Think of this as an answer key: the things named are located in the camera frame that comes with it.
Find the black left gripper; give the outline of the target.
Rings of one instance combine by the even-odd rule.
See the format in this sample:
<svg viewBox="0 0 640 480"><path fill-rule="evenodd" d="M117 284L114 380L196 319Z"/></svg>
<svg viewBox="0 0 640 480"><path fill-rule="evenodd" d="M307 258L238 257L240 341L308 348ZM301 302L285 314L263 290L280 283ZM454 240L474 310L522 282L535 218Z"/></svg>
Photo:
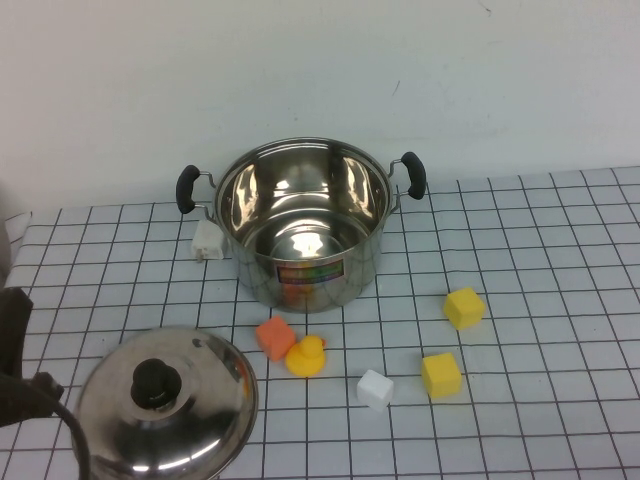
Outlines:
<svg viewBox="0 0 640 480"><path fill-rule="evenodd" d="M18 379L1 374L2 427L54 415L54 408L40 400L35 391L51 401L58 402L64 387L47 372L38 372L31 379Z"/></svg>

